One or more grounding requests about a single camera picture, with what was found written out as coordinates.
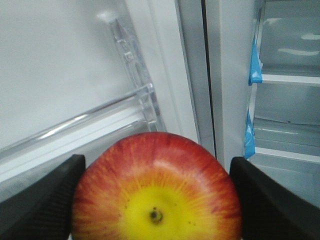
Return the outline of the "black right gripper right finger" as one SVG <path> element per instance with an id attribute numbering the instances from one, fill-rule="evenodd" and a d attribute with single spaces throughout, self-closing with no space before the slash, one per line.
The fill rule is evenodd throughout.
<path id="1" fill-rule="evenodd" d="M 229 175 L 242 211 L 244 240 L 318 240 L 320 209 L 292 193 L 243 157 Z"/>

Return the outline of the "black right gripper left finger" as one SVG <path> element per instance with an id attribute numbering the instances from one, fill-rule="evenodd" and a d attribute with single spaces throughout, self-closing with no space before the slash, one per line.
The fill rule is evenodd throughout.
<path id="1" fill-rule="evenodd" d="M 74 154 L 47 175 L 0 203 L 2 240 L 67 240 L 75 188 L 86 158 Z"/>

